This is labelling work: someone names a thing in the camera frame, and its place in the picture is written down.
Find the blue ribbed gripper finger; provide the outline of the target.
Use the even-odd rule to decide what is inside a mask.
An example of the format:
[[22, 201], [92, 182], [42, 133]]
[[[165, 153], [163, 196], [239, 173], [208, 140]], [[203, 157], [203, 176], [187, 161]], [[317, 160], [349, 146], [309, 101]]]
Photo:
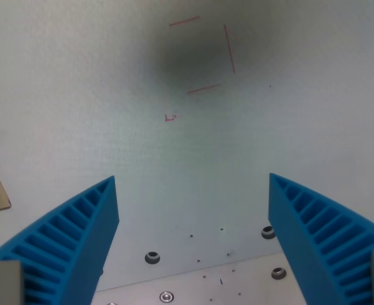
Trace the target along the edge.
[[1, 245], [0, 262], [21, 263], [26, 304], [91, 304], [119, 222], [110, 176]]
[[374, 303], [374, 223], [274, 173], [268, 218], [307, 304]]

